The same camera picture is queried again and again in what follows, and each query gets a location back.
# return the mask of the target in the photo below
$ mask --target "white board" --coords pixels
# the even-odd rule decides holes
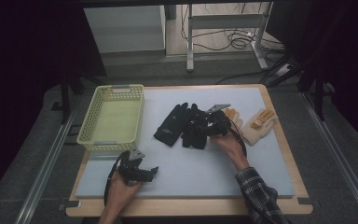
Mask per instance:
[[[153,182],[144,185],[137,197],[240,197],[240,187],[234,178],[234,165],[228,155],[209,140],[205,149],[195,149],[182,147],[181,138],[173,147],[168,147],[153,137],[171,110],[185,102],[189,106],[197,104],[201,110],[213,105],[231,104],[240,112],[244,123],[260,108],[265,108],[258,88],[145,90],[139,146],[145,157],[140,169],[149,170],[158,166],[158,173]],[[292,181],[273,130],[253,147],[247,146],[247,152],[251,166],[269,186],[278,191],[279,197],[294,195]],[[113,157],[104,155],[91,152],[76,197],[103,197],[106,178],[115,161]]]

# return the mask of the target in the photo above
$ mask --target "wooden frame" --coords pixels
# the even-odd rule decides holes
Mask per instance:
[[[220,88],[258,88],[263,97],[266,108],[275,111],[269,98],[269,93],[264,85],[219,85],[219,86],[170,86],[170,87],[145,87],[146,90],[166,89],[220,89]],[[279,121],[274,125],[284,161],[292,179],[295,196],[290,199],[278,199],[284,214],[300,215],[310,214],[313,210],[311,204],[300,204],[299,198],[309,198],[307,190],[297,169],[292,151],[287,143]],[[78,207],[67,207],[66,214],[69,217],[98,217],[103,211],[103,199],[79,199],[75,196],[77,185],[86,168],[90,152],[86,151],[80,165],[69,201],[79,201]],[[123,217],[165,217],[165,216],[236,216],[248,215],[243,198],[218,198],[218,199],[134,199],[125,207],[121,215]]]

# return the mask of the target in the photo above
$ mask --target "person's left hand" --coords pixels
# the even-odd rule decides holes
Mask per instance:
[[[143,185],[144,182],[137,182],[132,186],[127,186],[123,176],[119,172],[115,172],[110,181],[106,207],[99,223],[114,223],[121,209],[130,203]]]

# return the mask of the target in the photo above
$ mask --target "checkered shirt sleeve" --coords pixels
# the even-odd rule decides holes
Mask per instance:
[[[245,198],[249,214],[255,224],[270,223],[265,217],[261,216],[254,207],[263,211],[267,217],[273,219],[276,223],[288,223],[281,209],[276,204],[278,192],[264,183],[257,170],[254,167],[245,168],[235,175],[241,187],[241,192]]]

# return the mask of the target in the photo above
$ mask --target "metal rail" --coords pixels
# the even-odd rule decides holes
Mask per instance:
[[[356,177],[356,174],[352,170],[350,164],[348,163],[347,159],[339,148],[339,145],[334,139],[333,135],[330,133],[330,130],[328,129],[327,125],[325,124],[325,122],[319,119],[319,116],[314,111],[313,102],[310,97],[304,92],[301,92],[300,95],[306,103],[308,111],[310,112],[310,116],[316,124],[316,127],[321,133],[325,143],[327,144],[339,171],[342,173],[345,181],[351,189],[354,198],[358,202],[358,178]]]
[[[79,102],[80,102],[79,97],[76,97],[74,103],[74,109],[69,115],[68,120],[59,129],[54,139],[54,142],[48,152],[48,155],[46,156],[45,161],[43,162],[40,171],[37,174],[36,179],[34,180],[34,183],[31,186],[31,189],[24,201],[24,204],[22,205],[22,208],[16,218],[15,221],[16,224],[30,223],[34,215],[34,210],[36,209],[37,204],[39,203],[39,200],[42,196],[43,190],[45,189],[45,186],[48,183],[48,178],[50,177],[54,164],[58,156],[60,155],[63,142],[74,120],[77,108],[80,105]]]

